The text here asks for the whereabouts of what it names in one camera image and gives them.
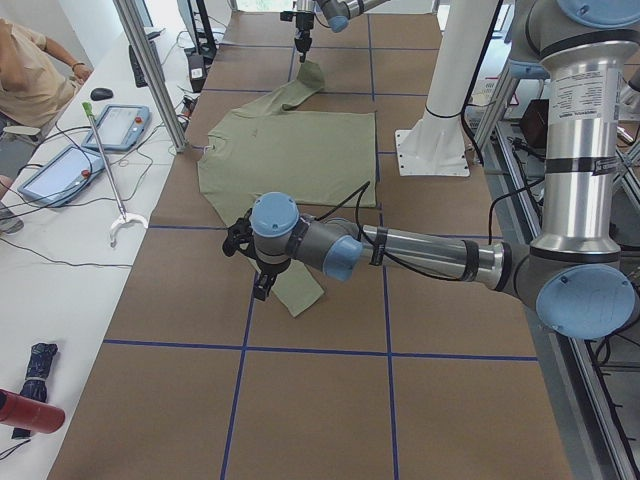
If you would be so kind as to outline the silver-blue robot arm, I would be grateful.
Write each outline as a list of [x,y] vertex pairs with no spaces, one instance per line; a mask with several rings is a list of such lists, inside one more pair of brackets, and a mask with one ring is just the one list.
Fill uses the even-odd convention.
[[480,282],[533,309],[567,337],[591,340],[627,324],[638,303],[609,234],[619,168],[616,130],[622,68],[639,46],[635,1],[520,1],[512,61],[533,60],[550,76],[540,233],[526,246],[481,246],[412,232],[303,215],[280,192],[246,214],[247,255],[265,299],[298,260],[347,280],[356,264],[396,264],[443,281]]
[[308,52],[311,49],[311,31],[317,11],[320,11],[328,25],[334,33],[343,31],[349,22],[386,3],[386,0],[317,0],[317,1],[295,1],[292,11],[282,11],[280,20],[295,23],[294,44],[299,53],[299,61],[304,63]]

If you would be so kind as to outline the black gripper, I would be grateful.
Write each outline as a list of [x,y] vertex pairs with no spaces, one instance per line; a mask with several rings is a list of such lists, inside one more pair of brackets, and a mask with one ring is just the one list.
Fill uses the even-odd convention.
[[253,298],[259,301],[266,301],[277,280],[277,276],[278,274],[275,271],[261,270],[253,284]]
[[300,53],[300,62],[305,62],[305,54],[309,52],[312,45],[311,30],[314,27],[314,14],[311,12],[296,12],[295,26],[294,44]]

